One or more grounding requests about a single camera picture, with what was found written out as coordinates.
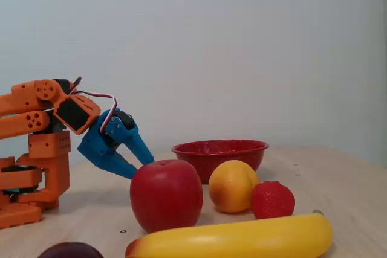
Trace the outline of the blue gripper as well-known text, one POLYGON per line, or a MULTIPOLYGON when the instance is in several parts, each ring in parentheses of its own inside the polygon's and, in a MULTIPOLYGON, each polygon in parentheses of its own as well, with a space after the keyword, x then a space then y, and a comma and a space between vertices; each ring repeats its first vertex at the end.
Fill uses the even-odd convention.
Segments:
POLYGON ((105 111, 89 128, 78 147, 96 167, 115 175, 133 179, 137 168, 117 153, 119 145, 124 144, 143 164, 154 162, 138 127, 131 115, 116 109, 112 116, 105 111))

